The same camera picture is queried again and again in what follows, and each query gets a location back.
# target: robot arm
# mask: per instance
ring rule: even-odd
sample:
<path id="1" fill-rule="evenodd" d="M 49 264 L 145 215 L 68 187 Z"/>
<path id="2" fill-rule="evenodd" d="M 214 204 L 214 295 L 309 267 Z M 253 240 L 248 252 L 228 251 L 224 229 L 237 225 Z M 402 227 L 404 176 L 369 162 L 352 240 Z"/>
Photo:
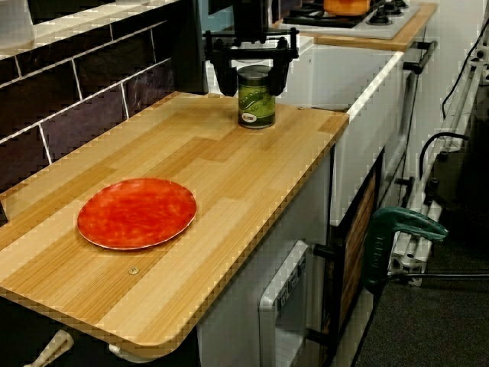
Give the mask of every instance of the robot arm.
<path id="1" fill-rule="evenodd" d="M 296 36 L 298 31 L 291 28 L 287 31 L 271 30 L 268 24 L 268 7 L 266 0 L 234 0 L 233 15 L 235 30 L 230 32 L 211 32 L 206 38 L 206 58 L 214 65 L 219 88 L 225 96 L 234 96 L 238 90 L 238 75 L 232 60 L 272 59 L 274 64 L 269 72 L 270 94 L 279 96 L 285 88 L 289 63 L 299 57 Z M 233 49 L 243 42 L 261 42 L 269 37 L 290 35 L 290 45 L 285 37 L 280 37 L 277 47 L 272 49 Z M 232 38 L 228 46 L 222 38 Z"/>

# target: red plate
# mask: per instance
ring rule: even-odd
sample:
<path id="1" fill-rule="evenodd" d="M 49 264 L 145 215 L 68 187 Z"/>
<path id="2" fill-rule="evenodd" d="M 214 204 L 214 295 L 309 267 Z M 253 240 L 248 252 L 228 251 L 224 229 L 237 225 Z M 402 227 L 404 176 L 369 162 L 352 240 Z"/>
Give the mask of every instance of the red plate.
<path id="1" fill-rule="evenodd" d="M 178 183 L 138 178 L 94 195 L 80 210 L 77 227 L 96 245 L 132 250 L 171 239 L 192 222 L 196 211 L 192 193 Z"/>

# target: floor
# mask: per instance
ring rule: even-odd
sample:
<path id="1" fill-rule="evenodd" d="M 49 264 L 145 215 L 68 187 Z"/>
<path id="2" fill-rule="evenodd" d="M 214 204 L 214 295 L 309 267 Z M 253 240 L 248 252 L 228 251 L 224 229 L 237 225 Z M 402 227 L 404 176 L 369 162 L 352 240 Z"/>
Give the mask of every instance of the floor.
<path id="1" fill-rule="evenodd" d="M 489 273 L 487 236 L 447 238 L 426 272 Z M 422 287 L 392 282 L 373 315 L 354 367 L 489 365 L 487 280 L 424 279 Z"/>

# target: wooden countertop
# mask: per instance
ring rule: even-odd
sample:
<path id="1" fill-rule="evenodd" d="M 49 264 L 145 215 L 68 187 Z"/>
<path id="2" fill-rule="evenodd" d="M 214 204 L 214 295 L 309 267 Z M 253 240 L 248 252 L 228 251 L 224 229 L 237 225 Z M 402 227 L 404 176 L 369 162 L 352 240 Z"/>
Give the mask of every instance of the wooden countertop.
<path id="1" fill-rule="evenodd" d="M 233 98 L 174 93 L 0 194 L 10 219 L 0 295 L 140 356 L 175 350 L 348 124 L 277 105 L 275 126 L 249 130 L 237 109 Z M 79 210 L 132 177 L 187 187 L 196 219 L 153 248 L 90 244 Z"/>
<path id="2" fill-rule="evenodd" d="M 422 3 L 419 5 L 420 8 L 418 12 L 392 40 L 329 36 L 324 34 L 318 35 L 307 32 L 301 32 L 300 34 L 302 36 L 314 37 L 314 44 L 406 52 L 406 50 L 411 47 L 411 44 L 413 44 L 415 37 L 419 32 L 421 32 L 423 27 L 428 23 L 429 19 L 433 16 L 433 14 L 435 14 L 436 9 L 438 8 L 437 4 L 432 3 Z"/>

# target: orange pot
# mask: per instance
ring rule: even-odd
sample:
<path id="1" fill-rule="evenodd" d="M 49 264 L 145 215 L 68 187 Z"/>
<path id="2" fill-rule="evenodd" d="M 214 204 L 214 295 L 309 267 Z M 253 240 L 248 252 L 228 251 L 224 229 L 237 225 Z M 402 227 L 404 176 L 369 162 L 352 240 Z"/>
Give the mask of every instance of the orange pot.
<path id="1" fill-rule="evenodd" d="M 324 0 L 324 10 L 332 15 L 356 16 L 370 9 L 370 0 Z"/>

